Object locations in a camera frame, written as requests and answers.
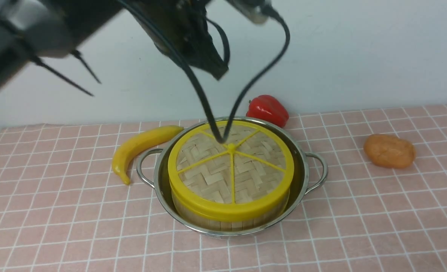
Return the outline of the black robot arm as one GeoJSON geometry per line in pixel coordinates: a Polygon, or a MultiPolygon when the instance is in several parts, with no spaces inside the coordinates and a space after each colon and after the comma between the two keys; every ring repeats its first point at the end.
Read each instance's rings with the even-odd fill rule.
{"type": "Polygon", "coordinates": [[[90,69],[78,46],[123,9],[142,14],[190,67],[219,80],[228,71],[230,47],[222,37],[224,54],[218,54],[208,32],[207,4],[207,0],[0,0],[0,89],[31,62],[89,94],[42,58],[72,55],[90,69]]]}

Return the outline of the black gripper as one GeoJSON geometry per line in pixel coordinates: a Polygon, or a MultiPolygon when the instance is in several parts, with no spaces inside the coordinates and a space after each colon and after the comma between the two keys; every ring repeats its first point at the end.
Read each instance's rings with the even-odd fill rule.
{"type": "Polygon", "coordinates": [[[208,0],[134,0],[132,3],[155,23],[162,34],[192,67],[211,74],[219,81],[228,72],[230,44],[223,29],[213,21],[222,39],[220,56],[208,32],[208,0]]]}

